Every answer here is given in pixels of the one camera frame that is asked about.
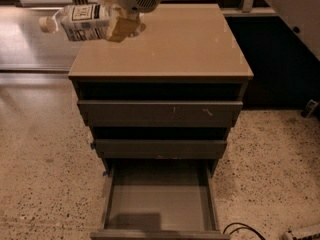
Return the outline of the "clear plastic bottle blue label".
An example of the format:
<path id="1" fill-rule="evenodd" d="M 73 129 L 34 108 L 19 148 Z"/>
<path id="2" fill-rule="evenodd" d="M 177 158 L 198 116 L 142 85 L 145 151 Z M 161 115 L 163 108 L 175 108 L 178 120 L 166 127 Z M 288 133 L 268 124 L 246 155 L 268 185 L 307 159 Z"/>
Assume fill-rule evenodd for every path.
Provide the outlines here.
<path id="1" fill-rule="evenodd" d="M 91 41 L 106 38 L 109 14 L 99 4 L 69 5 L 53 16 L 39 18 L 43 33 L 57 33 L 63 30 L 69 41 Z"/>

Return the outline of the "brown drawer cabinet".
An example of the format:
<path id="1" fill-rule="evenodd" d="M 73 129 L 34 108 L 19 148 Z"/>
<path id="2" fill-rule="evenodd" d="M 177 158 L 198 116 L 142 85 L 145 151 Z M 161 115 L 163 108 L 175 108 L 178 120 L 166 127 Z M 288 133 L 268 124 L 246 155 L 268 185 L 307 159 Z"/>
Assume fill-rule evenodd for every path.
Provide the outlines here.
<path id="1" fill-rule="evenodd" d="M 253 72 L 218 5 L 164 4 L 143 21 L 137 37 L 83 44 L 69 73 L 78 102 L 242 102 Z M 227 142 L 232 128 L 88 127 L 94 149 L 96 139 Z M 128 159 L 99 158 L 107 169 Z"/>

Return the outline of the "top grey drawer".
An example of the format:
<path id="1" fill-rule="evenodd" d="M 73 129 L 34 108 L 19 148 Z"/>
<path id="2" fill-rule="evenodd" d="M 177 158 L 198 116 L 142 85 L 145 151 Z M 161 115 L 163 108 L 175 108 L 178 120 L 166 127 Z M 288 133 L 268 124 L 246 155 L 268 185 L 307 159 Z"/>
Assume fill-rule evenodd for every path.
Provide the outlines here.
<path id="1" fill-rule="evenodd" d="M 80 100 L 88 126 L 105 127 L 232 127 L 241 101 L 107 101 Z"/>

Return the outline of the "middle grey drawer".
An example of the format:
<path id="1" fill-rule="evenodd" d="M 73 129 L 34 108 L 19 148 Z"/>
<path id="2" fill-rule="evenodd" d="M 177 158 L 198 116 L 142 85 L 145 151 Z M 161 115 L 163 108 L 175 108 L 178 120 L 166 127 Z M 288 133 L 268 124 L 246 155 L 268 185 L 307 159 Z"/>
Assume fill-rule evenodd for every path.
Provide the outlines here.
<path id="1" fill-rule="evenodd" d="M 219 159 L 226 146 L 225 140 L 95 140 L 99 157 L 115 159 Z"/>

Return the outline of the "open bottom grey drawer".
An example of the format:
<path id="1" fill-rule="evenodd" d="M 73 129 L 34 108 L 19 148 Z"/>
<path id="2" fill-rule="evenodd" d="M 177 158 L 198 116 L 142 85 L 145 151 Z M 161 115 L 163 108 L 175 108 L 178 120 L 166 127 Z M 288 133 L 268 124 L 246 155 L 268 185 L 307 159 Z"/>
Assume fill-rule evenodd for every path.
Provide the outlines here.
<path id="1" fill-rule="evenodd" d="M 203 166 L 116 169 L 92 240 L 230 240 Z"/>

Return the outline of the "small dark floor object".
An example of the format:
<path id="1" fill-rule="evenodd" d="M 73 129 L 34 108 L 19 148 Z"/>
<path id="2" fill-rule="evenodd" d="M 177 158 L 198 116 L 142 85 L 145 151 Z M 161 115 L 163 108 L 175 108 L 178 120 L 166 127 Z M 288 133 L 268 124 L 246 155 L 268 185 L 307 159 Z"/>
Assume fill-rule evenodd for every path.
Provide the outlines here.
<path id="1" fill-rule="evenodd" d="M 304 112 L 303 112 L 304 117 L 305 118 L 311 117 L 319 105 L 320 105 L 319 100 L 310 99 L 304 109 Z"/>

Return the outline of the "white power strip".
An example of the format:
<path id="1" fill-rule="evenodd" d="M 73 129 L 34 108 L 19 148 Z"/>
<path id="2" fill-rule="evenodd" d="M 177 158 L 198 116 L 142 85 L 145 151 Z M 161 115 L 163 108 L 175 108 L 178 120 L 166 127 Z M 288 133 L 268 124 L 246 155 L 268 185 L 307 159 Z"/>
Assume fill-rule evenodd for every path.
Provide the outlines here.
<path id="1" fill-rule="evenodd" d="M 282 235 L 282 240 L 320 240 L 320 224 L 289 228 Z"/>

